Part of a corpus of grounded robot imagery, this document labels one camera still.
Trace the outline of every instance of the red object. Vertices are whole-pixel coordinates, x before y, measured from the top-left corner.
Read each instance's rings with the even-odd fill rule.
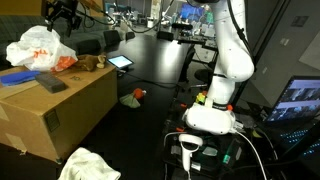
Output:
[[[228,109],[229,111],[232,111],[232,110],[233,110],[232,105],[231,105],[231,104],[227,105],[227,109]]]
[[[183,108],[187,108],[187,105],[184,104],[184,103],[181,103],[180,106],[183,107]]]
[[[183,129],[183,128],[176,128],[176,131],[178,131],[178,132],[184,132],[184,129]]]
[[[206,96],[208,94],[208,91],[202,91],[202,94]]]
[[[60,56],[58,64],[55,67],[52,67],[51,71],[52,72],[62,71],[64,69],[67,69],[68,67],[70,67],[75,62],[76,62],[76,60],[71,56]]]
[[[144,96],[143,90],[140,89],[140,88],[136,88],[136,89],[133,91],[133,96],[134,96],[136,99],[141,99],[141,98]]]

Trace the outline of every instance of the cardboard box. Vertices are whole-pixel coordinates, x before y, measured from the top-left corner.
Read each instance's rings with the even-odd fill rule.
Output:
[[[0,76],[25,70],[15,67]],[[37,81],[0,85],[0,143],[59,163],[117,102],[117,75],[111,65],[55,75],[67,85],[55,94]]]

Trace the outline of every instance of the plastic bag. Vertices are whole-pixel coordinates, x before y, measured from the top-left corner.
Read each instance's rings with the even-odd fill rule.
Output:
[[[60,42],[55,30],[50,32],[45,26],[34,26],[19,42],[7,47],[7,60],[13,66],[25,65],[30,70],[62,71],[78,59],[73,49]]]

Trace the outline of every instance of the blue cloth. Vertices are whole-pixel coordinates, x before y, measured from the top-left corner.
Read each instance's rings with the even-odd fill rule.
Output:
[[[31,81],[35,79],[35,76],[40,74],[39,71],[23,71],[4,75],[0,77],[0,82],[3,86],[13,86],[16,84],[21,84],[26,81]]]

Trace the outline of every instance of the tablet screen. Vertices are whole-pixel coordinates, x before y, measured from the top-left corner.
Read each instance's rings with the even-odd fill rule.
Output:
[[[125,56],[117,56],[108,59],[108,62],[116,66],[118,69],[123,69],[133,64],[133,62]]]

